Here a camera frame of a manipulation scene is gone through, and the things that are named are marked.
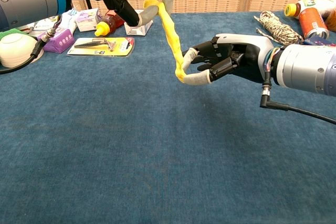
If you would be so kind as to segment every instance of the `rope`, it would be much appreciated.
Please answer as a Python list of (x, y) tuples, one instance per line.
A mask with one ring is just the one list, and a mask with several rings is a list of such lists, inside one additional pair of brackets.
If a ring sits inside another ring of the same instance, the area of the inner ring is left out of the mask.
[(256, 16), (254, 16), (254, 18), (260, 22), (273, 37), (263, 33), (259, 28), (257, 28), (257, 32), (277, 43), (286, 46), (297, 43), (298, 41), (303, 42), (301, 35), (295, 32), (289, 25), (282, 23), (279, 18), (270, 11), (265, 10), (260, 14), (260, 18)]

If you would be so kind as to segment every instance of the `bottle cap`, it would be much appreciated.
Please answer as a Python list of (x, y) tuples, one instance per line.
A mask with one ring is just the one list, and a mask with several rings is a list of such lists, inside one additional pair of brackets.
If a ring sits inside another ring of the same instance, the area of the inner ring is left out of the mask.
[(296, 4), (289, 4), (286, 6), (284, 14), (286, 17), (294, 17), (296, 12)]
[(105, 22), (99, 22), (97, 25), (97, 31), (94, 33), (94, 35), (98, 36), (106, 36), (107, 34), (110, 33), (110, 27), (107, 23)]

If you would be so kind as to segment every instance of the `purple box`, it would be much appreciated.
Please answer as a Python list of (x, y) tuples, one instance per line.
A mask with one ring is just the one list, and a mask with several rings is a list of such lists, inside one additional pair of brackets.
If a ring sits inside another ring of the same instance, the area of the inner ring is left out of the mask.
[(44, 51), (62, 53), (75, 43), (75, 39), (68, 28), (57, 28), (55, 36), (44, 46)]

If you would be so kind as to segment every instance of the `plastic bottle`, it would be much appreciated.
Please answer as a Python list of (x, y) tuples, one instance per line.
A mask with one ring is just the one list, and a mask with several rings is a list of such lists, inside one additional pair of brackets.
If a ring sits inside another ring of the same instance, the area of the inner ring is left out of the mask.
[(116, 22), (114, 21), (113, 17), (103, 16), (101, 18), (101, 22), (98, 23), (97, 31), (94, 34), (97, 37), (98, 36), (106, 36), (107, 34), (111, 34), (117, 28), (117, 26), (115, 24), (116, 24)]
[(309, 7), (316, 8), (323, 18), (327, 18), (336, 8), (336, 0), (300, 0), (296, 4), (288, 4), (284, 14), (298, 19), (302, 11)]

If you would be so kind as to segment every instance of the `blue table surface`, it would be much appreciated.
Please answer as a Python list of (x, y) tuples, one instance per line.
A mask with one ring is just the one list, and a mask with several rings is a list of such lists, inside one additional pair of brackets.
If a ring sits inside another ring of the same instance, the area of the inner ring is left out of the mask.
[[(172, 17), (185, 50), (258, 35), (259, 14)], [(0, 223), (336, 223), (334, 125), (259, 108), (260, 84), (186, 86), (174, 69), (156, 17), (128, 58), (45, 53), (1, 76)], [(272, 99), (336, 118), (334, 97)]]

